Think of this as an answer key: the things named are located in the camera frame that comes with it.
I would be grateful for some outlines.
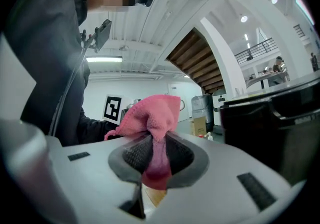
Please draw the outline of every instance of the person in background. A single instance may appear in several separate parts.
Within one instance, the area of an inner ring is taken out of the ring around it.
[[[274,64],[274,66],[273,66],[274,72],[283,72],[282,67],[281,67],[282,63],[283,63],[282,57],[281,57],[281,56],[278,56],[278,57],[275,59],[275,64]]]
[[[318,59],[313,53],[311,53],[311,64],[314,71],[319,70]]]

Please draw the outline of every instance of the dark jacket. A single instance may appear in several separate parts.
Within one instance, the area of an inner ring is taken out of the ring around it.
[[[276,72],[276,71],[277,72],[282,72],[281,68],[279,67],[279,65],[276,65],[276,64],[273,66],[273,70],[274,70],[274,72]]]
[[[79,25],[87,17],[85,1],[18,0],[5,26],[14,53],[36,81],[21,119],[45,134],[82,51]],[[57,127],[56,137],[63,146],[102,141],[116,127],[85,116],[83,93],[89,74],[85,60],[68,91]]]
[[[315,55],[311,58],[311,64],[312,64],[312,67],[313,67],[314,71],[319,70],[318,59],[317,59],[317,57]]]

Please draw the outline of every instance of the floor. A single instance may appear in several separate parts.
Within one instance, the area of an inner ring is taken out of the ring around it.
[[[190,120],[183,120],[178,123],[178,126],[175,130],[178,133],[184,133],[184,134],[191,134],[190,130]],[[222,135],[217,135],[211,132],[211,135],[213,137],[213,140],[219,143],[225,143],[225,139]]]

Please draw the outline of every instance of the water cooler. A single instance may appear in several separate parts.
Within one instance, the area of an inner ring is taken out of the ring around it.
[[[195,96],[191,99],[192,118],[205,117],[205,128],[212,131],[214,125],[213,102],[209,94]]]
[[[213,132],[215,134],[223,134],[223,130],[221,127],[221,118],[219,113],[219,108],[227,101],[227,94],[225,89],[219,89],[212,95],[213,100],[213,118],[214,118],[214,126]]]

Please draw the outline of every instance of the white pillar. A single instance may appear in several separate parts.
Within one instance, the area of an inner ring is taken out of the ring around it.
[[[254,74],[255,74],[255,77],[258,78],[258,77],[259,77],[259,74],[258,74],[257,67],[254,66],[254,67],[253,67],[253,70],[254,70],[253,72],[254,72]]]
[[[244,75],[225,39],[206,18],[201,19],[196,29],[205,37],[214,54],[228,97],[231,99],[246,93]]]
[[[238,0],[263,25],[279,47],[291,79],[312,73],[310,58],[286,17],[269,0]]]
[[[263,80],[263,84],[264,84],[264,86],[265,86],[265,87],[264,87],[265,89],[269,88],[269,82],[268,82],[267,79],[264,79],[264,80]]]

